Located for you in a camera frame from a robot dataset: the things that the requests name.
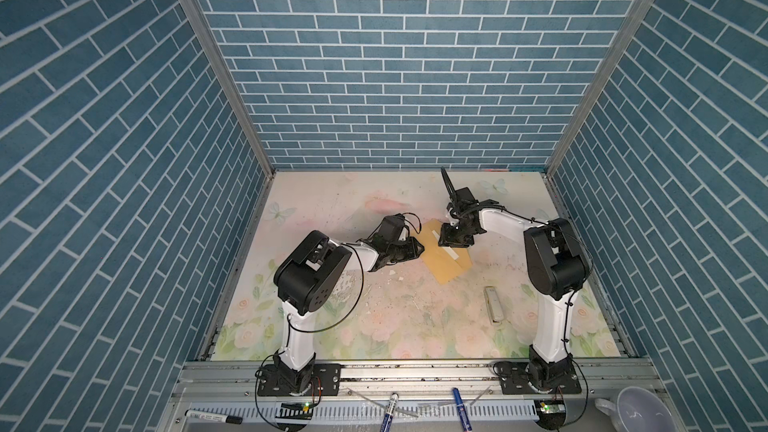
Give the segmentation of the brown kraft envelope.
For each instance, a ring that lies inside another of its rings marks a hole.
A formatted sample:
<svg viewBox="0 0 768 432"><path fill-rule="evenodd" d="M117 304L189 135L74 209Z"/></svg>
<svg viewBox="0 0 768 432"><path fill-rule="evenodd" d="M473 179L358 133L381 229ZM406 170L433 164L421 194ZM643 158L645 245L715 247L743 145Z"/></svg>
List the brown kraft envelope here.
<svg viewBox="0 0 768 432"><path fill-rule="evenodd" d="M452 260L442 250L443 247L438 245L441 225L442 223L437 219L429 220L422 225L421 232L416 235L416 238L425 248L420 258L436 281L440 285L445 285L469 271L472 261L466 249L452 248L459 255L457 261Z"/></svg>

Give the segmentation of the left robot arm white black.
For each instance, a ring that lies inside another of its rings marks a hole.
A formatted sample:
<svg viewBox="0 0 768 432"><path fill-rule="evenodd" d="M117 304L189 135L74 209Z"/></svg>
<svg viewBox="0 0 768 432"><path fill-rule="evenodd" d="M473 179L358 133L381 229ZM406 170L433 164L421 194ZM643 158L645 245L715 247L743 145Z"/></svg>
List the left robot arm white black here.
<svg viewBox="0 0 768 432"><path fill-rule="evenodd" d="M316 312L330 298L347 269L362 274L418 259L424 246L415 237L421 222L411 212L385 216L368 236L352 243L310 232L277 268L273 282L284 314L284 339L275 363L299 373L315 360Z"/></svg>

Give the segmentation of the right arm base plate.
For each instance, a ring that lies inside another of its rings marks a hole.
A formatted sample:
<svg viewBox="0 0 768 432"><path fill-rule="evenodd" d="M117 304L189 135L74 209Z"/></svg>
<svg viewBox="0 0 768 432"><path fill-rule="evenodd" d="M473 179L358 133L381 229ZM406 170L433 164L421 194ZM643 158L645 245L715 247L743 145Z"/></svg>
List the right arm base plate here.
<svg viewBox="0 0 768 432"><path fill-rule="evenodd" d="M499 379L502 393L505 395L582 393L579 376L570 359L551 364L538 360L497 361L491 365L491 371Z"/></svg>

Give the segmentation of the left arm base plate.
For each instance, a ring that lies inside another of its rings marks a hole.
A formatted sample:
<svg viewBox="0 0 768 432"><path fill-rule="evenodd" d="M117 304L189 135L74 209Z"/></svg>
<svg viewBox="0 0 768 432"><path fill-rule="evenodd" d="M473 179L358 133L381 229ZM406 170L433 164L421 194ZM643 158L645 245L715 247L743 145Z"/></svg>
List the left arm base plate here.
<svg viewBox="0 0 768 432"><path fill-rule="evenodd" d="M259 372L257 394L260 397L309 396L315 387L315 395L337 396L341 369L339 363L309 363L299 371L283 363L269 363Z"/></svg>

